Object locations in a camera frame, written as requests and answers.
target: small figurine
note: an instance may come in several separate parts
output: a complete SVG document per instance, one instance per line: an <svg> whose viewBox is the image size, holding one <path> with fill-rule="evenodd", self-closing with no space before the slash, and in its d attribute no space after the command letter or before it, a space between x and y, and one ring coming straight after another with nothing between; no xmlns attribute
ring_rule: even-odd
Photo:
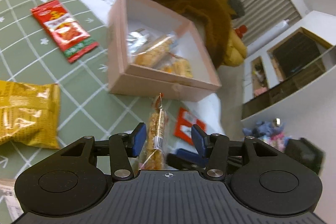
<svg viewBox="0 0 336 224"><path fill-rule="evenodd" d="M263 136L272 137L283 132L285 129L284 123L280 119L274 119L273 122L256 122L256 127L251 129L243 128L243 133L245 136L253 136L255 138L260 138Z"/></svg>

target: green tablecloth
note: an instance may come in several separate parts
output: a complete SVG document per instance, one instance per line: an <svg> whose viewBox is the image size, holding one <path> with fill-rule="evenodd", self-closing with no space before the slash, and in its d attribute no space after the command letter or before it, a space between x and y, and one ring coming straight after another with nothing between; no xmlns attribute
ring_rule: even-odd
<svg viewBox="0 0 336 224"><path fill-rule="evenodd" d="M139 122L147 122L152 110L151 98L107 92L105 25L80 0L60 0L100 43L100 47L69 64L53 39L31 16L31 8L47 1L50 0L0 0L0 80L60 84L58 141L61 147L84 135L93 135L96 140L108 139L111 134L133 130ZM172 132L183 104L171 100L164 103L171 121L168 144L174 146L176 138ZM0 146L0 178L15 179L54 152L21 143L5 143ZM109 174L108 157L99 159L97 167ZM10 222L1 198L0 223Z"/></svg>

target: barcode label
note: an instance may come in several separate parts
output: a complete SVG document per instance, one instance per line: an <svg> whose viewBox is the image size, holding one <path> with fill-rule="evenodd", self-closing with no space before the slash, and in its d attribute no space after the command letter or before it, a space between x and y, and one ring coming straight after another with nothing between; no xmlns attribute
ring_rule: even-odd
<svg viewBox="0 0 336 224"><path fill-rule="evenodd" d="M190 122L191 124L196 124L195 116L187 111L183 113L183 119L185 119L187 122Z"/></svg>
<svg viewBox="0 0 336 224"><path fill-rule="evenodd" d="M154 137L154 149L159 149L162 152L162 143L163 143L163 138L159 136Z"/></svg>

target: cardboard box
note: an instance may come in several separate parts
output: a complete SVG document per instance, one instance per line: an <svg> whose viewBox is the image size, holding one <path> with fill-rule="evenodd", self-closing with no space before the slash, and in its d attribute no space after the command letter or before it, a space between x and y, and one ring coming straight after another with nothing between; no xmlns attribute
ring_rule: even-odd
<svg viewBox="0 0 336 224"><path fill-rule="evenodd" d="M176 32L173 53L189 60L193 78L131 63L126 36L139 28L155 37ZM221 83L193 22L152 0L116 0L109 12L108 79L111 93L199 101Z"/></svg>

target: brown plush toy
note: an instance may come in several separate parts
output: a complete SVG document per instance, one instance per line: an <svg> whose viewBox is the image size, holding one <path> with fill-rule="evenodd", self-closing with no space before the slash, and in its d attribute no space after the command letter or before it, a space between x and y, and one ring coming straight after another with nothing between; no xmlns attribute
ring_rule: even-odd
<svg viewBox="0 0 336 224"><path fill-rule="evenodd" d="M204 23L205 46L217 69L224 62L231 30L231 17L218 0L153 0L179 13L189 14Z"/></svg>

